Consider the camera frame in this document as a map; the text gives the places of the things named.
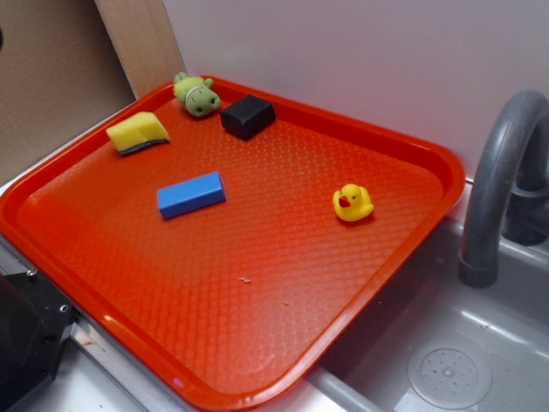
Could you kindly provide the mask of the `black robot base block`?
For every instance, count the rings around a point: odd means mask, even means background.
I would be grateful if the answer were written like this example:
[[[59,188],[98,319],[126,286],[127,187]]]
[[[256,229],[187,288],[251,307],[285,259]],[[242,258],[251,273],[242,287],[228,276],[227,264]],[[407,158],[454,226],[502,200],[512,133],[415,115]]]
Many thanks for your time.
[[[51,384],[74,322],[68,298],[41,272],[1,276],[1,410]]]

